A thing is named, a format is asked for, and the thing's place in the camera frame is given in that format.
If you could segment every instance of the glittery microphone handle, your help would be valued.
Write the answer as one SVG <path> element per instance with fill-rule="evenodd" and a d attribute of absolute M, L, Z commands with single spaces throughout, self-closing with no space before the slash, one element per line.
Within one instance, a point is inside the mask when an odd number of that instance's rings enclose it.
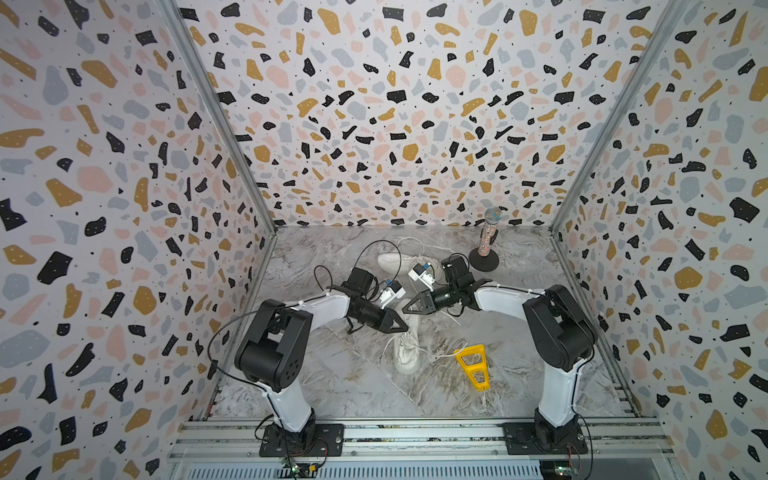
<path fill-rule="evenodd" d="M 494 233 L 496 233 L 496 225 L 494 223 L 486 223 L 482 229 L 480 246 L 478 247 L 480 257 L 487 257 L 488 252 L 491 251 L 491 238 L 493 238 Z"/>

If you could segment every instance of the round black base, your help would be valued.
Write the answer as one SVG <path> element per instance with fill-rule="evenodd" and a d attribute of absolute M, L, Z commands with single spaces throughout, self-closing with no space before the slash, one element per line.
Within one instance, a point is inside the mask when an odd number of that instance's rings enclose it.
<path fill-rule="evenodd" d="M 490 272 L 496 270 L 496 267 L 498 266 L 498 255 L 495 251 L 491 250 L 488 252 L 488 256 L 481 257 L 480 253 L 478 253 L 478 249 L 475 248 L 473 251 L 469 252 L 469 264 L 481 272 Z"/>

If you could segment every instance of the microphone mesh head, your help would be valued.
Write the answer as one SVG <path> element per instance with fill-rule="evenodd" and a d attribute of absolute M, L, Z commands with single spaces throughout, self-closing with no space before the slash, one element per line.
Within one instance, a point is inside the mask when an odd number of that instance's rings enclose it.
<path fill-rule="evenodd" d="M 491 207 L 485 211 L 486 223 L 498 223 L 498 221 L 501 218 L 502 218 L 502 209 L 500 209 L 499 207 Z"/>

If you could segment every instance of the black mounting plate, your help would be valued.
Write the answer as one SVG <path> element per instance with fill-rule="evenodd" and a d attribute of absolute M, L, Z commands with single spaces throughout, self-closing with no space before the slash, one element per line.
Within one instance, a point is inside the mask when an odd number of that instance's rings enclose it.
<path fill-rule="evenodd" d="M 538 442 L 535 441 L 534 425 L 533 422 L 502 423 L 507 455 L 568 455 L 569 443 L 576 448 L 575 452 L 571 449 L 571 454 L 577 452 L 583 455 L 589 452 L 584 436 L 581 434 L 581 427 L 571 430 L 554 449 L 544 450 L 539 448 Z"/>
<path fill-rule="evenodd" d="M 259 450 L 259 457 L 267 458 L 282 458 L 286 456 L 286 446 L 288 445 L 282 435 L 279 433 L 280 428 L 275 425 L 268 425 L 264 429 L 264 441 L 261 442 L 261 448 Z M 326 451 L 324 448 L 328 447 L 329 457 L 340 457 L 342 445 L 344 444 L 344 424 L 342 423 L 318 423 L 315 427 L 315 444 L 303 457 L 325 457 Z M 294 448 L 289 450 L 291 458 L 296 455 L 293 453 Z"/>

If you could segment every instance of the metal corner post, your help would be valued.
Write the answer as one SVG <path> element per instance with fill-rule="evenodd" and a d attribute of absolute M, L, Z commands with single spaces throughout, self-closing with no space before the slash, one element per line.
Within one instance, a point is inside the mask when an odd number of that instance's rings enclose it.
<path fill-rule="evenodd" d="M 203 103 L 208 109 L 214 126 L 221 133 L 221 138 L 224 142 L 224 146 L 229 152 L 230 157 L 234 160 L 237 171 L 240 173 L 240 178 L 243 181 L 245 189 L 253 201 L 261 222 L 270 232 L 270 237 L 274 237 L 276 234 L 275 223 L 270 217 L 270 211 L 267 207 L 264 197 L 256 185 L 256 181 L 253 179 L 253 175 L 250 173 L 250 168 L 245 161 L 240 145 L 237 143 L 230 122 L 224 116 L 224 112 L 218 101 L 218 95 L 211 86 L 206 76 L 206 68 L 202 58 L 197 52 L 197 49 L 192 43 L 192 37 L 190 37 L 187 28 L 184 26 L 184 20 L 179 12 L 179 7 L 176 0 L 155 0 L 155 4 L 158 7 L 158 12 L 163 18 L 165 25 L 170 30 L 170 36 L 176 42 L 179 49 L 179 56 L 187 65 L 190 71 L 192 80 L 200 92 Z"/>
<path fill-rule="evenodd" d="M 664 50 L 667 40 L 672 36 L 687 5 L 688 0 L 670 0 L 669 3 L 667 3 L 667 7 L 664 9 L 664 12 L 662 12 L 661 18 L 654 29 L 650 41 L 646 45 L 643 56 L 640 57 L 637 67 L 634 69 L 629 81 L 619 94 L 619 98 L 616 100 L 616 105 L 608 114 L 603 131 L 598 135 L 598 139 L 594 144 L 592 144 L 592 149 L 587 155 L 587 160 L 581 165 L 581 169 L 576 174 L 576 178 L 568 189 L 568 193 L 565 195 L 565 200 L 563 200 L 558 212 L 554 216 L 554 220 L 551 224 L 552 233 L 558 232 L 563 227 L 571 208 L 579 197 L 579 192 L 581 192 L 584 184 L 587 183 L 590 174 L 598 165 L 600 157 L 603 155 L 605 149 L 611 142 L 611 139 L 616 134 L 616 130 L 619 128 L 624 116 L 629 111 L 634 99 L 639 94 L 643 82 L 656 64 L 656 60 Z"/>

